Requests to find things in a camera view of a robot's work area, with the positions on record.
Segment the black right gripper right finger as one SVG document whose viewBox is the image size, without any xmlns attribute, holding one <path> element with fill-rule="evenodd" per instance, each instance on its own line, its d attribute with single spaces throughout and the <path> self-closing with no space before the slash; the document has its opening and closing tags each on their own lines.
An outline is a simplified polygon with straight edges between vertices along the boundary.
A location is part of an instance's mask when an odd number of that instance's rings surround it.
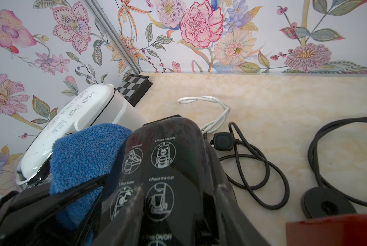
<svg viewBox="0 0 367 246">
<path fill-rule="evenodd" d="M 218 185 L 215 195 L 216 218 L 221 246 L 268 246 L 225 185 Z"/>
</svg>

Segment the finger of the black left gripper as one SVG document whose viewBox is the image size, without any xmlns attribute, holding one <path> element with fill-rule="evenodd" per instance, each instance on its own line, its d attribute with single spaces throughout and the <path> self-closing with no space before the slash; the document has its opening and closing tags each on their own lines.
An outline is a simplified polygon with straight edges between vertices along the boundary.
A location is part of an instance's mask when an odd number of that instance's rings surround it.
<svg viewBox="0 0 367 246">
<path fill-rule="evenodd" d="M 96 200 L 74 230 L 61 225 L 57 216 L 69 205 L 106 184 L 103 175 L 62 193 L 50 195 L 49 184 L 0 199 L 0 246 L 87 246 L 93 239 Z"/>
</svg>

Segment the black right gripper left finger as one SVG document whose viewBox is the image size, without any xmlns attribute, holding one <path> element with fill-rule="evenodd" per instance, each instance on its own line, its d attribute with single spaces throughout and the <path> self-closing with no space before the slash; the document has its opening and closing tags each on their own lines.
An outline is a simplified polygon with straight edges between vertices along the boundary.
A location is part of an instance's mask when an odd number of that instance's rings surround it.
<svg viewBox="0 0 367 246">
<path fill-rule="evenodd" d="M 136 246 L 141 231 L 145 196 L 141 186 L 133 189 L 133 194 L 122 209 L 92 241 L 93 246 Z"/>
</svg>

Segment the blue microfiber cloth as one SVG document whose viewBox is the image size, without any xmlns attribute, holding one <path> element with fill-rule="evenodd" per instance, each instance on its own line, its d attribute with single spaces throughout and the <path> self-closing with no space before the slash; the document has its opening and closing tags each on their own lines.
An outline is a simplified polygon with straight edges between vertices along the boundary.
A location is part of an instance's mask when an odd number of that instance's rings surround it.
<svg viewBox="0 0 367 246">
<path fill-rule="evenodd" d="M 98 124 L 55 141 L 50 159 L 50 194 L 109 174 L 131 134 L 130 129 L 120 125 Z"/>
</svg>

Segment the black coffee machine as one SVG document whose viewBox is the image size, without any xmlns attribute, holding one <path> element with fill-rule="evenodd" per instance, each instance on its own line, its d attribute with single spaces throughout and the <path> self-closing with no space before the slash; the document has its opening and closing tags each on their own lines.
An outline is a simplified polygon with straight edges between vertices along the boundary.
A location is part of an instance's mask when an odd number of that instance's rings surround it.
<svg viewBox="0 0 367 246">
<path fill-rule="evenodd" d="M 237 200 L 215 151 L 192 120 L 174 115 L 135 130 L 106 176 L 96 199 L 92 241 L 141 186 L 145 200 L 137 246 L 221 246 L 218 185 Z"/>
</svg>

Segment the red coffee machine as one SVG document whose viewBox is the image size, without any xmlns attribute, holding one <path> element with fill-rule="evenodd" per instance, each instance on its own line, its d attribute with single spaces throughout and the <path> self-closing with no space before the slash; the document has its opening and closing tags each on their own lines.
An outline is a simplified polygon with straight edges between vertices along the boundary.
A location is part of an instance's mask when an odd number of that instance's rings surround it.
<svg viewBox="0 0 367 246">
<path fill-rule="evenodd" d="M 367 214 L 349 214 L 286 224 L 288 246 L 367 246 Z"/>
</svg>

